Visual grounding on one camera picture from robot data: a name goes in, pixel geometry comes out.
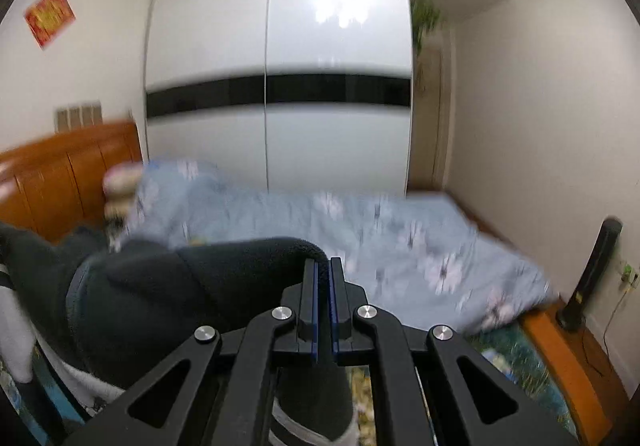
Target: blanket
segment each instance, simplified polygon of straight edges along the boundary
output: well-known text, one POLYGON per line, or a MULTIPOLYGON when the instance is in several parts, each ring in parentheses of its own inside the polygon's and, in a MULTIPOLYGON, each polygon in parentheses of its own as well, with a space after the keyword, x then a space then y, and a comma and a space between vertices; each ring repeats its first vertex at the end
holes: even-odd
POLYGON ((542 271, 479 233, 450 198, 266 192, 194 161, 146 167, 124 233, 181 248, 294 237, 340 257, 345 278, 405 325, 501 327, 557 295, 542 271))

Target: hanging plant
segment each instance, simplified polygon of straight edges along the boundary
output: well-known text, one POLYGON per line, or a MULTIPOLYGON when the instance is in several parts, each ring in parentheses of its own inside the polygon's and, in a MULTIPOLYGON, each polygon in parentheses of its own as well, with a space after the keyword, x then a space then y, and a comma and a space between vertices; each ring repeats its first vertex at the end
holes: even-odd
POLYGON ((442 12, 432 0, 411 0, 411 36, 416 55, 422 51, 422 36, 432 32, 442 20, 442 12))

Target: metal bolt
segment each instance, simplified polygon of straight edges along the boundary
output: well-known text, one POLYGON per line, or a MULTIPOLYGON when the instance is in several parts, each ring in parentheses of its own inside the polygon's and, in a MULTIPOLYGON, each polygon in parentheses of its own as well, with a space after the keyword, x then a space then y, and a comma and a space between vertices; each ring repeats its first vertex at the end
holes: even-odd
POLYGON ((199 343, 209 343, 216 337, 216 330, 211 325, 201 325, 193 333, 199 343))
POLYGON ((447 341, 450 340, 452 336, 453 331, 446 325, 436 325, 436 327, 433 328, 433 337, 436 338, 436 340, 447 341))
POLYGON ((361 305, 358 307, 358 316, 361 318, 373 318, 376 314, 378 314, 378 309, 372 305, 361 305))
POLYGON ((280 306, 271 311, 271 316, 276 318, 276 320, 288 320, 292 314, 293 311, 289 307, 280 306))

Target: red and gold poster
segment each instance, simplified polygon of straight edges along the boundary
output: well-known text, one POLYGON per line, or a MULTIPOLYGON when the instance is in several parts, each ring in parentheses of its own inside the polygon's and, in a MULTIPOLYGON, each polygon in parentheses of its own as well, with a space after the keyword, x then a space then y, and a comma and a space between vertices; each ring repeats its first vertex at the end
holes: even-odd
POLYGON ((76 17, 66 0, 40 0, 24 13, 31 33, 44 48, 56 34, 76 17))

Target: bed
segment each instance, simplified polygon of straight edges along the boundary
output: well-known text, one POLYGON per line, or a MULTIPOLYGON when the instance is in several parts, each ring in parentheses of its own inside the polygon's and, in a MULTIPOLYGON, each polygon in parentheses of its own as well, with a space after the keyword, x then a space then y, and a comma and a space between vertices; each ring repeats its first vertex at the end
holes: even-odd
MULTIPOLYGON (((78 224, 99 224, 106 170, 141 160, 138 133, 131 122, 57 134, 2 153, 0 220, 52 242, 78 224)), ((519 322, 561 389, 581 440, 597 444, 610 421, 561 333, 544 311, 529 312, 519 322)))

